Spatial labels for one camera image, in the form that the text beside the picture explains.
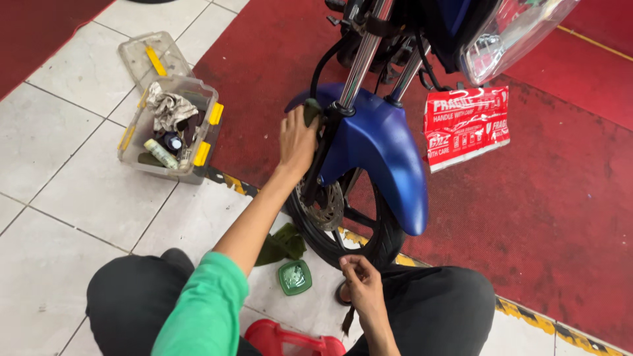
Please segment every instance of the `yellow black hazard stripe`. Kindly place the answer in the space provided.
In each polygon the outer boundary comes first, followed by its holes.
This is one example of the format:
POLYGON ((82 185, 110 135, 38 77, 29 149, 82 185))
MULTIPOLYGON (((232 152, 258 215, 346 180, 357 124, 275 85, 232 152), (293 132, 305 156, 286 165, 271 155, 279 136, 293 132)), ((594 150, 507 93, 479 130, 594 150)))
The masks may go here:
MULTIPOLYGON (((207 168, 206 177, 216 183, 226 184, 229 189, 233 189, 234 191, 243 195, 252 196, 253 198, 257 195, 257 192, 259 191, 259 189, 257 189, 256 187, 242 182, 235 177, 231 177, 230 175, 225 174, 211 166, 208 166, 207 168)), ((347 229, 343 229, 342 227, 339 227, 339 231, 341 232, 341 235, 344 236, 346 239, 351 240, 354 243, 358 243, 362 246, 365 245, 367 241, 369 241, 366 237, 356 234, 347 229)), ((414 258, 403 255, 402 253, 400 253, 398 257, 396 257, 396 263, 399 265, 415 267, 431 267, 431 265, 429 264, 425 264, 424 262, 415 260, 414 258)), ((581 349, 594 355, 632 356, 630 353, 619 350, 615 346, 611 346, 605 342, 599 341, 596 338, 585 335, 580 331, 574 330, 564 324, 553 321, 552 319, 549 319, 542 314, 529 310, 528 308, 525 308, 519 304, 516 304, 499 296, 497 296, 496 300, 496 310, 506 315, 514 316, 517 319, 523 319, 531 326, 538 327, 539 329, 542 329, 550 335, 555 334, 566 342, 580 347, 581 349)))

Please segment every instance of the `red plastic stool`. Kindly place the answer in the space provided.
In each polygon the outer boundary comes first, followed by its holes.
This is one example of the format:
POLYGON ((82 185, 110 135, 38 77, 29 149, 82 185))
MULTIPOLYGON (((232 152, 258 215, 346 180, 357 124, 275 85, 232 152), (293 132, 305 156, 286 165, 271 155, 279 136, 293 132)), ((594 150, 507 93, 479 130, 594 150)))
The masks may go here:
POLYGON ((246 330, 244 338, 263 356, 343 356, 345 347, 333 336, 318 339, 284 330, 278 322, 262 319, 246 330))

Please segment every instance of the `clear plastic box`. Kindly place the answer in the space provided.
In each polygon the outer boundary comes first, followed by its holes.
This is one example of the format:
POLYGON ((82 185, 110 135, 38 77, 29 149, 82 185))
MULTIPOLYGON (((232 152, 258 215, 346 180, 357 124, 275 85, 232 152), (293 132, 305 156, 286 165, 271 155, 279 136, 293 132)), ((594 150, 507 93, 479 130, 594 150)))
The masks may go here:
POLYGON ((196 77, 168 32, 140 35, 121 43, 118 48, 119 55, 140 92, 144 92, 158 75, 147 53, 147 47, 154 51, 167 76, 196 77))
POLYGON ((143 144, 154 138, 154 115, 145 107, 146 92, 139 102, 130 125, 125 129, 118 145, 118 158, 128 166, 143 170, 156 177, 171 179, 189 184, 202 184, 206 174, 206 162, 213 152, 220 127, 222 126, 222 108, 218 104, 218 92, 205 85, 202 80, 172 75, 169 77, 155 77, 163 91, 183 96, 195 105, 198 110, 206 111, 203 123, 194 136, 191 145, 192 155, 189 163, 182 169, 156 167, 138 162, 140 153, 147 152, 143 144))

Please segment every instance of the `box lid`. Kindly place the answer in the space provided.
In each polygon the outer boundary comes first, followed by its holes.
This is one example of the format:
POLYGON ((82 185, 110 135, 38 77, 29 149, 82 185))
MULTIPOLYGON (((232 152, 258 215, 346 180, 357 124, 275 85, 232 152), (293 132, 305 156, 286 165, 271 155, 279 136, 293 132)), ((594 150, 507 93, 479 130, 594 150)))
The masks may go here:
POLYGON ((121 43, 118 51, 141 93, 159 75, 195 78, 176 42, 165 31, 134 37, 121 43))

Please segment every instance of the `front fork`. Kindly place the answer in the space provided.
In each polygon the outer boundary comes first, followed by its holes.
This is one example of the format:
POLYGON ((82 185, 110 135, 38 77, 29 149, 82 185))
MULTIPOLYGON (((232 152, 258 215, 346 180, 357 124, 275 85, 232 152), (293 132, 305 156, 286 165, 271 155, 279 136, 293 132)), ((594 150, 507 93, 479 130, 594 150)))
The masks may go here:
MULTIPOLYGON (((393 1, 394 0, 377 0, 372 15, 379 20, 388 21, 391 17, 393 1)), ((313 163, 306 174, 305 185, 301 191, 300 198, 307 207, 314 204, 318 187, 322 183, 321 178, 319 177, 319 172, 323 167, 325 157, 327 156, 332 142, 334 141, 334 136, 336 135, 341 120, 354 115, 354 101, 356 100, 356 96, 358 95, 358 91, 365 79, 369 66, 372 64, 373 57, 376 54, 379 44, 379 36, 365 32, 360 47, 358 48, 356 58, 354 59, 354 64, 349 71, 348 79, 345 81, 341 97, 338 101, 335 101, 325 109, 324 116, 327 118, 325 130, 321 140, 319 141, 313 163)), ((425 41, 425 53, 428 53, 429 49, 429 44, 425 41)), ((413 80, 415 74, 418 72, 421 64, 422 59, 420 57, 420 53, 419 51, 414 50, 393 90, 387 97, 385 97, 387 102, 394 106, 402 107, 400 99, 402 98, 406 88, 413 80)), ((360 171, 357 169, 357 172, 353 176, 358 177, 359 174, 360 171)), ((346 184, 347 192, 351 190, 354 182, 355 179, 352 179, 349 184, 346 184)))

